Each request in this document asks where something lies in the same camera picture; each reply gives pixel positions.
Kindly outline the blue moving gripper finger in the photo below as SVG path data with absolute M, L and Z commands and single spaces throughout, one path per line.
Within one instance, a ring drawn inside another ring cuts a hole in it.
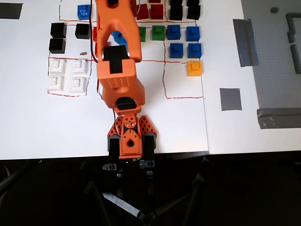
M 128 48 L 127 41 L 126 41 L 126 39 L 124 38 L 124 36 L 122 35 L 121 32 L 119 32 L 119 31 L 114 31 L 114 32 L 111 33 L 111 35 L 113 36 L 115 42 L 116 42 L 118 45 L 124 45 L 124 46 L 126 46 L 126 48 Z

